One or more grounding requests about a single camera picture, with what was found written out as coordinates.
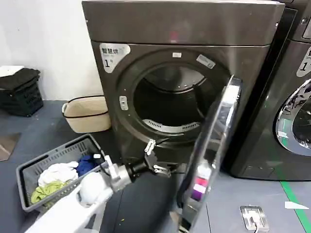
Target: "dryer top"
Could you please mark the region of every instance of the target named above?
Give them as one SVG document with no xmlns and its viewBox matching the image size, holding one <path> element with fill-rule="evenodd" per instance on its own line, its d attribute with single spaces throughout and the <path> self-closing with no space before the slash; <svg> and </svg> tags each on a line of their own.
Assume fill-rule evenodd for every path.
<svg viewBox="0 0 311 233">
<path fill-rule="evenodd" d="M 91 40 L 119 43 L 269 45 L 284 10 L 270 0 L 88 0 Z"/>
</svg>

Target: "green cloth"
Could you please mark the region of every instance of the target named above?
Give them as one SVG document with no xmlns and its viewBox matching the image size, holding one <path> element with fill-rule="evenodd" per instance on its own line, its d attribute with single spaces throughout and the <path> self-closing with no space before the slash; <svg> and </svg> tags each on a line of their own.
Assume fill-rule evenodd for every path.
<svg viewBox="0 0 311 233">
<path fill-rule="evenodd" d="M 31 202 L 32 204 L 35 204 L 38 201 L 41 201 L 48 195 L 51 195 L 52 193 L 56 192 L 58 189 L 64 187 L 67 183 L 63 183 L 60 181 L 53 181 L 49 184 L 47 184 L 44 187 L 37 187 L 33 194 L 31 195 Z"/>
</svg>

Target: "number 1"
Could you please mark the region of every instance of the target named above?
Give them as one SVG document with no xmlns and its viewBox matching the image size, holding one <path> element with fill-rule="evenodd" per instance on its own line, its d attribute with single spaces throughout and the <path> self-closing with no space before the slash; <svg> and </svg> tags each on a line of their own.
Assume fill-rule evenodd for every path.
<svg viewBox="0 0 311 233">
<path fill-rule="evenodd" d="M 105 62 L 106 62 L 106 66 L 105 66 L 105 67 L 110 67 L 110 66 L 108 65 L 107 59 L 105 59 Z"/>
<path fill-rule="evenodd" d="M 301 70 L 301 71 L 306 71 L 306 66 L 307 66 L 308 62 L 304 62 L 303 64 L 304 64 L 304 66 L 303 66 L 303 68 L 300 69 L 300 70 Z"/>
</svg>

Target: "blue cloth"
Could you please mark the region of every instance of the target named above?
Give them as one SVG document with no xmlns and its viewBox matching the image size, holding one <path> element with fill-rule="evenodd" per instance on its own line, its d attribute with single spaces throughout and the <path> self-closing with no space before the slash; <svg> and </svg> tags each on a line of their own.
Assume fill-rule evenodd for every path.
<svg viewBox="0 0 311 233">
<path fill-rule="evenodd" d="M 79 165 L 76 168 L 76 170 L 77 170 L 79 176 L 83 176 L 84 174 L 91 171 L 96 166 L 97 165 L 94 161 L 93 156 L 85 155 L 80 159 Z"/>
</svg>

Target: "black basket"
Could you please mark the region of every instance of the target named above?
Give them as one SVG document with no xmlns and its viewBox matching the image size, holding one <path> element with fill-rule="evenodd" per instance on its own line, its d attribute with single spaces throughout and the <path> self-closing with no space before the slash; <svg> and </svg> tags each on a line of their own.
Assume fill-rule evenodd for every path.
<svg viewBox="0 0 311 233">
<path fill-rule="evenodd" d="M 43 106 L 38 79 L 39 76 L 14 90 L 0 90 L 0 108 L 12 115 L 31 117 Z"/>
</svg>

